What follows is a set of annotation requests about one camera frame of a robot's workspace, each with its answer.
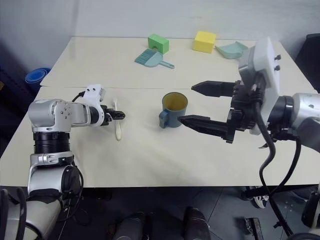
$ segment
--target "teal brush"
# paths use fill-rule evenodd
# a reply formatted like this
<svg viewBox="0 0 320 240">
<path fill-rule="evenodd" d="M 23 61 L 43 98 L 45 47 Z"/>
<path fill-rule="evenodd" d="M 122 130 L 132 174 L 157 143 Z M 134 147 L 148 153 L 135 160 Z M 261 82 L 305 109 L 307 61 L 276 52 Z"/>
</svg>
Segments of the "teal brush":
<svg viewBox="0 0 320 240">
<path fill-rule="evenodd" d="M 164 56 L 160 52 L 153 51 L 148 48 L 143 53 L 141 53 L 141 55 L 138 56 L 134 61 L 138 64 L 142 64 L 150 68 L 155 67 L 158 64 L 171 69 L 175 68 L 175 65 L 169 62 L 163 61 L 163 59 L 164 59 Z"/>
</svg>

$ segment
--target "mug handle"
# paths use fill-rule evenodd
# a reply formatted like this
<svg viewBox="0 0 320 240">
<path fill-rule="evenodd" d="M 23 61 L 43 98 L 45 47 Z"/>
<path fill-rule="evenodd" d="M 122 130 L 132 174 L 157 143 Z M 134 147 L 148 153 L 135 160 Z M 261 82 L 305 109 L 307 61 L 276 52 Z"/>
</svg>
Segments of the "mug handle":
<svg viewBox="0 0 320 240">
<path fill-rule="evenodd" d="M 163 110 L 159 114 L 159 126 L 164 129 L 167 126 L 167 121 L 168 121 L 168 113 L 165 110 Z"/>
</svg>

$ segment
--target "yellow cube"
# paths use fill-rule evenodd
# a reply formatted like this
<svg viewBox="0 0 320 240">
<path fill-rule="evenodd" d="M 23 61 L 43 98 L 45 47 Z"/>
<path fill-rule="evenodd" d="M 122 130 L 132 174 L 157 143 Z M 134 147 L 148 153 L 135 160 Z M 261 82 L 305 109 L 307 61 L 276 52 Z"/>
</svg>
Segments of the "yellow cube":
<svg viewBox="0 0 320 240">
<path fill-rule="evenodd" d="M 215 41 L 216 35 L 214 33 L 198 31 L 195 36 L 192 49 L 210 54 L 214 48 Z"/>
</svg>

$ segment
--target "blue yoga mat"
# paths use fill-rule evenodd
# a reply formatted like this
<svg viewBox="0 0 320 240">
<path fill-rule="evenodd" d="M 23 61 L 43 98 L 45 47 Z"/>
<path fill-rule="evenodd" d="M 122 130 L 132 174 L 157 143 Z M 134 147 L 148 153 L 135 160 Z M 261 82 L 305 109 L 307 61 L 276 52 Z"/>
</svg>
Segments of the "blue yoga mat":
<svg viewBox="0 0 320 240">
<path fill-rule="evenodd" d="M 34 93 L 38 93 L 42 79 L 50 72 L 50 68 L 41 67 L 29 72 L 24 80 Z"/>
</svg>

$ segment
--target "dark floor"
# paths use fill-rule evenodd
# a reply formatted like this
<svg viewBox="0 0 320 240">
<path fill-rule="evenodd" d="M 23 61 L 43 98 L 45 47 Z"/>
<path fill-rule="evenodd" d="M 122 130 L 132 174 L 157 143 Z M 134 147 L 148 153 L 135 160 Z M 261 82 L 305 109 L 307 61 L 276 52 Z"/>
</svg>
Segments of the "dark floor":
<svg viewBox="0 0 320 240">
<path fill-rule="evenodd" d="M 126 216 L 143 211 L 153 222 L 153 240 L 179 240 L 185 208 L 200 209 L 210 225 L 211 240 L 254 240 L 245 230 L 244 218 L 259 218 L 265 240 L 285 240 L 282 228 L 273 228 L 277 219 L 268 204 L 256 208 L 251 201 L 241 199 L 244 187 L 143 187 L 115 188 L 111 200 L 85 197 L 81 207 L 92 217 L 89 226 L 80 226 L 73 219 L 63 230 L 61 240 L 107 238 L 108 226 Z M 278 193 L 275 199 L 282 214 L 295 233 L 306 232 L 301 222 L 304 201 L 291 193 Z M 79 212 L 80 219 L 86 219 Z M 57 223 L 50 240 L 59 238 L 62 223 Z"/>
</svg>

